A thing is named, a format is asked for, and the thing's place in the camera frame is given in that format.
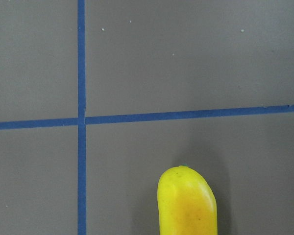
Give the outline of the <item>yellow mango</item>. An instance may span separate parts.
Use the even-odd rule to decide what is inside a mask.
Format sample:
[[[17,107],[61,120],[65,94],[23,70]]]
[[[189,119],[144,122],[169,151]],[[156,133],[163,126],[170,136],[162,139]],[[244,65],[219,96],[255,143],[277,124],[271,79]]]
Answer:
[[[157,187],[159,234],[216,235],[217,204],[206,180],[180,165],[169,168]]]

